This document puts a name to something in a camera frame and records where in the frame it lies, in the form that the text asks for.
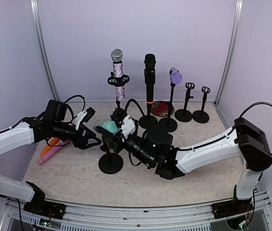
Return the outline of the teal microphone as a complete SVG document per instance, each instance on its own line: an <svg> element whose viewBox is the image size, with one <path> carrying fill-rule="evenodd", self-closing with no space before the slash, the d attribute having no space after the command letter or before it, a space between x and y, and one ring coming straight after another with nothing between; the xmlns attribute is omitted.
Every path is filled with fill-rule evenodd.
<svg viewBox="0 0 272 231"><path fill-rule="evenodd" d="M107 130L108 132L115 134L116 132L118 132L119 128L116 126L116 123L112 120L107 120L104 122L98 122L93 126L93 129L95 131L97 130L97 127L102 127L103 129Z"/></svg>

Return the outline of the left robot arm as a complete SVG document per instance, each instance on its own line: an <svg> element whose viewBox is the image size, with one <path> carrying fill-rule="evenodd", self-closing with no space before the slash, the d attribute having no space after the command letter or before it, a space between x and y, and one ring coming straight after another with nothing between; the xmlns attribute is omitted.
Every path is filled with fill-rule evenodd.
<svg viewBox="0 0 272 231"><path fill-rule="evenodd" d="M87 128L95 114L91 107L82 109L78 115L71 115L66 122L65 115L72 108L67 102L49 100L44 112L36 117L22 118L16 125L0 131L0 155L16 148L58 138L70 141L75 148L86 150L101 144L96 134ZM24 211L48 218L62 219L66 206L45 199L45 193L31 182L21 182L0 174L0 196L15 198L25 203Z"/></svg>

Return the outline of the orange microphone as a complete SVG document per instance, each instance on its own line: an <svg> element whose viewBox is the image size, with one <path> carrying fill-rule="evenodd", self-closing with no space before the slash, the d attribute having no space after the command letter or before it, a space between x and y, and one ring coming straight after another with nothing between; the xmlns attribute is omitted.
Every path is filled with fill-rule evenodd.
<svg viewBox="0 0 272 231"><path fill-rule="evenodd" d="M40 153L40 156L44 156L53 146L55 146L60 139L58 138L53 138L48 144L47 146L42 150L42 152Z"/></svg>

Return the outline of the black desk stand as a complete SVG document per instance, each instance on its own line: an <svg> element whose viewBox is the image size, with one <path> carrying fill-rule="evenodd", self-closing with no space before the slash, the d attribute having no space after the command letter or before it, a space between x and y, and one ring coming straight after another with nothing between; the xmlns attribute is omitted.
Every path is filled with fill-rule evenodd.
<svg viewBox="0 0 272 231"><path fill-rule="evenodd" d="M185 93L185 103L183 109L178 109L175 112L175 118L180 122L189 122L192 120L192 113L188 111L187 106L190 99L194 97L190 95L191 90L195 88L195 84L193 82L187 82L185 84L186 93Z"/></svg>

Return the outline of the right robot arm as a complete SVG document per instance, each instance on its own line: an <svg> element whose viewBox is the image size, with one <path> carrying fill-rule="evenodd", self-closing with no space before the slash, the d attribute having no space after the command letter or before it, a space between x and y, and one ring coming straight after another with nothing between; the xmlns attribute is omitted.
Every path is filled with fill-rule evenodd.
<svg viewBox="0 0 272 231"><path fill-rule="evenodd" d="M158 126L150 127L145 136L138 136L138 125L129 116L115 132L99 125L94 128L102 136L102 150L105 151L99 160L99 168L107 174L122 169L123 160L119 155L122 150L167 180L224 159L242 157L245 167L234 187L233 198L212 205L215 218L253 210L255 186L262 172L272 165L265 133L244 118L236 119L233 127L216 137L182 148L174 148L173 136Z"/></svg>

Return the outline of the pink microphone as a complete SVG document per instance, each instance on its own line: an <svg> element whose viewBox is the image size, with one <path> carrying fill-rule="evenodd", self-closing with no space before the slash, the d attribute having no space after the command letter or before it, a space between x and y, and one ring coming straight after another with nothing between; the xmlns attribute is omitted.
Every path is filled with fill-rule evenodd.
<svg viewBox="0 0 272 231"><path fill-rule="evenodd" d="M59 141L54 147L51 147L43 156L39 158L37 164L41 165L47 162L51 157L53 157L58 151L67 146L69 143L69 141Z"/></svg>

